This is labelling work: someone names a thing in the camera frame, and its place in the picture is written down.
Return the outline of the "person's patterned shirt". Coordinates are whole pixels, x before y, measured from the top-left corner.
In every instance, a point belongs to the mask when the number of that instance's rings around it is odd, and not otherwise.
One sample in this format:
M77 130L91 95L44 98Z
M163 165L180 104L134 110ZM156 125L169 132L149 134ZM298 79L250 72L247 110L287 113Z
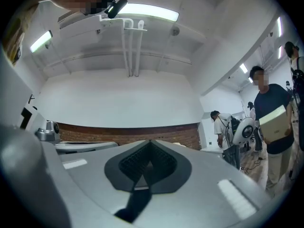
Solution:
M10 63L15 66L22 55L22 42L25 33L29 29L32 17L36 12L39 4L45 0L39 1L28 8L19 8L10 19L1 43Z

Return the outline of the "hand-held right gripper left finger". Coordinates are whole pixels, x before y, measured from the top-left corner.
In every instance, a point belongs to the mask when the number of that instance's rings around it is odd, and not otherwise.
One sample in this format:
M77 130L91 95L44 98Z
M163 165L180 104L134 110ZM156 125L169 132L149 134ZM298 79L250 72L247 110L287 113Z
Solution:
M141 214L150 204L150 185L144 176L150 163L150 141L61 155L60 159L67 175L62 196L69 210Z

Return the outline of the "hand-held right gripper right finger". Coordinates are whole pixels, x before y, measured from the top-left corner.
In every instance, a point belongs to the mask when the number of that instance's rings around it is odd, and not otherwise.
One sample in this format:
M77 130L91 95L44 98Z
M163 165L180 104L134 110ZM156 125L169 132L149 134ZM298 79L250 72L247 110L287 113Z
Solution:
M137 228L261 228L270 198L250 177L211 153L160 141L186 157L192 172L176 192L155 194Z

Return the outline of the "white table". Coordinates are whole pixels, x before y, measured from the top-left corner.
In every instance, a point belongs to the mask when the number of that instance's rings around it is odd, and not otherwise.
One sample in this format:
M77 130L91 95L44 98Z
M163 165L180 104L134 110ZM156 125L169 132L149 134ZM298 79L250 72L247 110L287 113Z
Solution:
M201 151L213 154L223 154L222 148L214 146L202 148Z

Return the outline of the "white ceiling pipe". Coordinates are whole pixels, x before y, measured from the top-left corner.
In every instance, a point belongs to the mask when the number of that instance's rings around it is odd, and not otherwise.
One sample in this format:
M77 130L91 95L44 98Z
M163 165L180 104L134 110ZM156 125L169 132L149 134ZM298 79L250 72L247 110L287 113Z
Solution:
M129 51L128 51L128 66L129 66L129 76L133 75L132 67L133 67L133 20L127 19L128 28L129 28Z
M132 19L99 19L102 28L105 27L118 27L121 32L121 41L122 41L122 52L123 52L123 60L124 60L124 65L126 69L126 75L127 77L130 76L130 67L128 64L128 59L127 59L127 50L126 50L126 40L125 40L125 24L131 25L131 28L133 28L133 20Z
M140 54L141 54L141 45L142 45L142 37L143 37L143 29L144 21L140 20L138 22L139 36L137 38L137 48L136 48L136 59L135 59L135 71L134 75L136 77L139 76L139 64L140 64Z

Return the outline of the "white ceiling air conditioner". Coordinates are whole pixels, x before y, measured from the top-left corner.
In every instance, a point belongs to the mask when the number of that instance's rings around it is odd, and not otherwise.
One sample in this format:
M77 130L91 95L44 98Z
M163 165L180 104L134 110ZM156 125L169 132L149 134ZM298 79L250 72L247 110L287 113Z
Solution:
M59 38L62 42L90 45L98 43L102 39L101 15L84 18L75 18L65 22L59 30Z

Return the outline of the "long fluorescent ceiling lamp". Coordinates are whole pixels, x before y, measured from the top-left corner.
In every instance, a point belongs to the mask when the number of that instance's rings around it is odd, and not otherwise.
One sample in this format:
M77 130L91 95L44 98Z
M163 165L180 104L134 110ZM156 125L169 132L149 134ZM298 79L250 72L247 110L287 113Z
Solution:
M45 45L49 40L53 37L52 32L50 30L46 31L42 36L40 36L31 46L30 51L34 53L41 46Z
M143 16L158 17L169 21L176 22L179 13L170 9L139 3L127 3L118 14L134 14Z

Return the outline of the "beige cardboard box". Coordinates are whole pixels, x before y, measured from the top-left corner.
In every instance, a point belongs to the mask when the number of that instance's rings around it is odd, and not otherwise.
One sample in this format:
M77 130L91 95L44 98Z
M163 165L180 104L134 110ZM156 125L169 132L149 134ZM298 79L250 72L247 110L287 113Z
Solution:
M285 132L289 128L286 109L283 105L259 119L263 138L274 142L286 137Z

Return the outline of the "row of small ceiling lights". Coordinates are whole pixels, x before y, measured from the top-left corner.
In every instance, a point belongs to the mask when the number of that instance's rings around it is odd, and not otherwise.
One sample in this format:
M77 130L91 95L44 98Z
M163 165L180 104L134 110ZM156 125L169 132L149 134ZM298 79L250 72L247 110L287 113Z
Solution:
M282 17L278 17L274 26L270 29L269 33L264 35L263 40L259 43L257 48L252 52L245 62L240 65L240 70L247 76L249 71L255 65L264 66L265 63L277 52L277 41L283 34Z

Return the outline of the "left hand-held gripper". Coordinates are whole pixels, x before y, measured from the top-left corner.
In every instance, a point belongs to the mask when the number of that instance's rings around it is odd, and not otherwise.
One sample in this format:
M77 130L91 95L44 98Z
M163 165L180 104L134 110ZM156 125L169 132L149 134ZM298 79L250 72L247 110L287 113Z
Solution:
M60 142L59 126L54 121L46 120L38 110L25 105L21 112L20 128L33 133L40 141L56 143L58 154L91 152L117 147L115 142Z

